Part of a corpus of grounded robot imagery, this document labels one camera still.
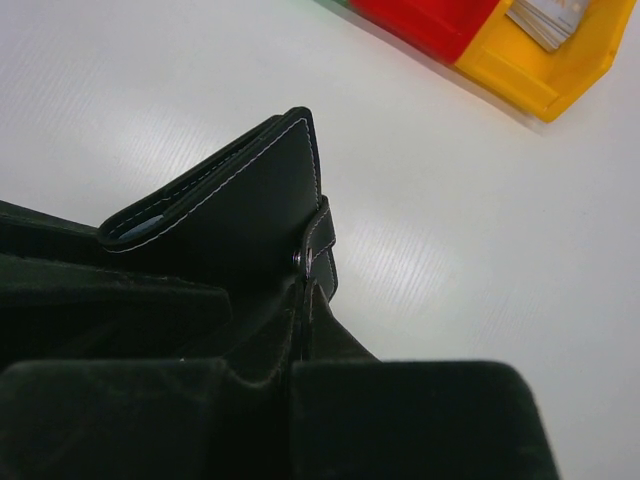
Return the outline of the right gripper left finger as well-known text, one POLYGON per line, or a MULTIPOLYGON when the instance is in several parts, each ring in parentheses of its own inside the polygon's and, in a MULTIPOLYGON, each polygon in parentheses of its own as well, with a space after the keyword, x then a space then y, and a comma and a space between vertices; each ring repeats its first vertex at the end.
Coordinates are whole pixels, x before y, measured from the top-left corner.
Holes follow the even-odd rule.
POLYGON ((221 357, 18 362, 1 376, 5 479, 287 479, 302 283, 221 357))

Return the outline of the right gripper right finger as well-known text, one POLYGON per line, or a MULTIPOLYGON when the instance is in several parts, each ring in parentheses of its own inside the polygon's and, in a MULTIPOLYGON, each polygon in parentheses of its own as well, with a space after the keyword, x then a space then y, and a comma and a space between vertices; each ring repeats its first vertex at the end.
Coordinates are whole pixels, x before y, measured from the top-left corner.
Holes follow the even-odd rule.
POLYGON ((289 375, 295 479, 551 479, 534 395, 495 361, 373 357, 308 283, 289 375))

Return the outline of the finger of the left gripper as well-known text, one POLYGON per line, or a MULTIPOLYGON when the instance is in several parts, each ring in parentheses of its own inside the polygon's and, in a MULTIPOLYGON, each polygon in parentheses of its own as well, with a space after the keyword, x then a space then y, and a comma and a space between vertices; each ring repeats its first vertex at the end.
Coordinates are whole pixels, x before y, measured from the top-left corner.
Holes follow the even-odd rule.
POLYGON ((232 317, 219 288, 122 269, 94 228, 1 204, 1 366, 180 355, 232 317))

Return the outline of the black leather card holder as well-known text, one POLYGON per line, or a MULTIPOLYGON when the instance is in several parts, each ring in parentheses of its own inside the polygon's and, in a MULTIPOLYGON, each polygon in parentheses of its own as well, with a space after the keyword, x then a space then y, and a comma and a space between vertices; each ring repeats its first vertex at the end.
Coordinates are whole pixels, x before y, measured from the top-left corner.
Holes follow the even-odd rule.
POLYGON ((311 111, 268 118, 110 217, 98 238, 112 259, 145 271, 227 290, 301 274, 332 297, 336 234, 311 111), (156 215, 151 229, 119 240, 156 215))

